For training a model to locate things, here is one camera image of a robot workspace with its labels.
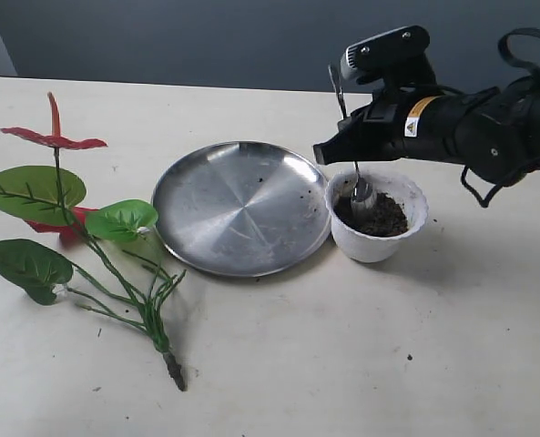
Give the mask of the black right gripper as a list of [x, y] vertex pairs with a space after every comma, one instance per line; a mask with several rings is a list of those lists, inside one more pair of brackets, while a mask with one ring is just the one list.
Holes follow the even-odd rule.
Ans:
[[409, 158], [462, 165], [455, 130], [468, 113], [465, 97], [379, 96], [341, 120], [338, 132], [312, 149], [318, 164]]

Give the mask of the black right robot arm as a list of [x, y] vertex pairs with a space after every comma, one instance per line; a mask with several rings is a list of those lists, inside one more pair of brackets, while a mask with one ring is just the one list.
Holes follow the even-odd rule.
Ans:
[[540, 170], [540, 86], [523, 77], [475, 94], [429, 87], [379, 92], [313, 152], [321, 165], [400, 158], [457, 164], [511, 186]]

